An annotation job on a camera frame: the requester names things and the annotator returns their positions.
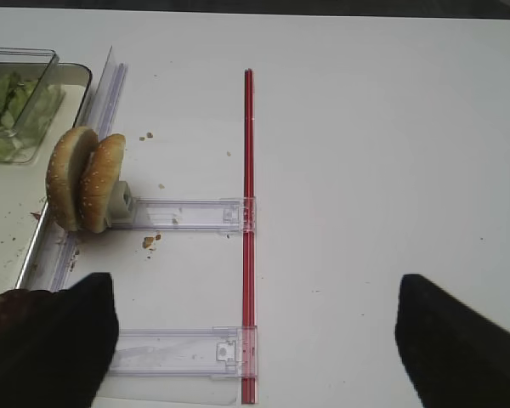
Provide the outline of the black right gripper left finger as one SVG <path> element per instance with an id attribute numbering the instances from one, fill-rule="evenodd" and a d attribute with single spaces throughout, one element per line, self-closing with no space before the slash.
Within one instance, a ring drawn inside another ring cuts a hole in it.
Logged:
<path id="1" fill-rule="evenodd" d="M 113 282 L 92 273 L 65 295 L 45 328 L 0 341 L 0 407 L 89 407 L 118 340 Z"/>

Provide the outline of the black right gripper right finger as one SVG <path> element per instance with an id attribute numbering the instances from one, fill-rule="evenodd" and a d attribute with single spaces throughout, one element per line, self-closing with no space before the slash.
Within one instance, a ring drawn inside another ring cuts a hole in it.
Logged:
<path id="1" fill-rule="evenodd" d="M 510 407 L 510 332 L 422 275 L 404 275 L 394 338 L 425 407 Z"/>

